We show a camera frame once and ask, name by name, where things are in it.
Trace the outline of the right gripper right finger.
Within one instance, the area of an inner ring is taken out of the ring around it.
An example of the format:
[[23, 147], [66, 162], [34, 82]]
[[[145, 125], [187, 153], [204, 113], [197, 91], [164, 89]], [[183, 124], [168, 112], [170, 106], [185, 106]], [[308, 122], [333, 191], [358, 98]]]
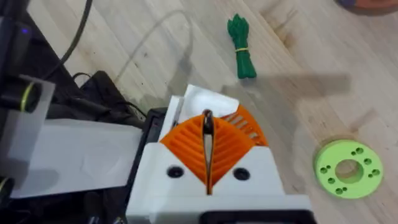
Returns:
[[213, 196], [284, 195], [274, 157], [267, 146], [229, 122], [213, 120], [213, 151], [208, 186]]

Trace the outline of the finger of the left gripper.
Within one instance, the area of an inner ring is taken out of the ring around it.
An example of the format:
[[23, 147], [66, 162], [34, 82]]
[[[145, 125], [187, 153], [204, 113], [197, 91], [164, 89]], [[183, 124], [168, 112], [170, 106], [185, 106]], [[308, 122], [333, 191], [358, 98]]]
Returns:
[[261, 127], [243, 105], [239, 105], [235, 112], [221, 118], [242, 131], [255, 145], [268, 146], [267, 139]]
[[176, 123], [180, 124], [192, 117], [210, 110], [220, 118], [237, 111], [239, 101], [195, 85], [188, 85], [183, 96], [173, 95], [165, 115], [160, 136], [163, 138]]

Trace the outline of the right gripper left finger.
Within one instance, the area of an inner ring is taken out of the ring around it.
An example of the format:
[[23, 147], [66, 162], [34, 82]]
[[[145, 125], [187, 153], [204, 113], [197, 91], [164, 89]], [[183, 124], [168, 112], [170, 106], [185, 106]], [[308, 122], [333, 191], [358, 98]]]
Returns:
[[206, 166], [203, 115], [172, 128], [160, 141], [146, 144], [133, 197], [206, 197]]

